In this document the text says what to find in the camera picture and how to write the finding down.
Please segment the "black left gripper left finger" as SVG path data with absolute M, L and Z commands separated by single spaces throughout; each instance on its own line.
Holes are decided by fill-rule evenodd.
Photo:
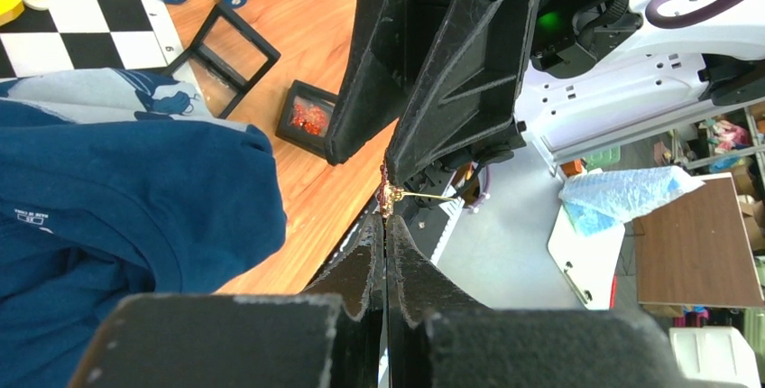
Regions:
M 73 387 L 375 387 L 384 228 L 294 295 L 144 293 L 98 328 Z

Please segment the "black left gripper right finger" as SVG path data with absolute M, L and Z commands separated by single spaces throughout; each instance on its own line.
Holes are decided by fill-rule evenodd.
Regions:
M 694 387 L 648 315 L 490 309 L 385 223 L 392 387 Z

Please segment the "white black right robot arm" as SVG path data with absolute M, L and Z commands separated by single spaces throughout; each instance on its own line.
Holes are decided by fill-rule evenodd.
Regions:
M 530 131 L 568 161 L 764 95 L 764 0 L 356 0 L 328 163 L 386 126 L 387 180 L 509 160 Z

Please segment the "red leaf brooch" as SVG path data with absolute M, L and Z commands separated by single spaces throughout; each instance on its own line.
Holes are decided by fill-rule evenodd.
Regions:
M 322 106 L 313 103 L 294 103 L 290 125 L 310 135 L 324 136 L 328 129 L 329 117 L 328 111 Z

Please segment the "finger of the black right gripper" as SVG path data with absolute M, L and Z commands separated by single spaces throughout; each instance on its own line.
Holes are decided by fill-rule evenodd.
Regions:
M 541 0 L 450 0 L 385 154 L 401 185 L 432 162 L 503 162 Z
M 451 0 L 356 0 L 346 72 L 324 137 L 327 162 L 347 162 L 399 118 Z

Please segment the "gold leaf brooch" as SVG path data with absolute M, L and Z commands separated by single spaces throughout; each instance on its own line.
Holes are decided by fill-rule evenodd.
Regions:
M 380 166 L 381 184 L 376 192 L 376 199 L 379 205 L 380 215 L 383 220 L 388 219 L 394 211 L 395 204 L 407 197 L 426 199 L 427 201 L 447 202 L 457 201 L 456 197 L 437 196 L 433 194 L 416 193 L 408 191 L 403 187 L 394 186 L 388 178 L 387 164 L 383 162 Z

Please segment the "blue t-shirt garment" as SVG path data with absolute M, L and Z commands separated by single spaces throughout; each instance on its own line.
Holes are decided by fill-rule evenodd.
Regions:
M 1 384 L 62 387 L 126 296 L 211 293 L 285 241 L 268 137 L 187 82 L 1 83 Z

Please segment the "black square display box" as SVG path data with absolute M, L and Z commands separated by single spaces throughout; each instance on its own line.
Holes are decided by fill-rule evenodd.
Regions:
M 217 3 L 188 47 L 162 74 L 172 77 L 186 64 L 204 69 L 232 93 L 217 112 L 227 118 L 280 58 L 281 53 L 234 9 Z

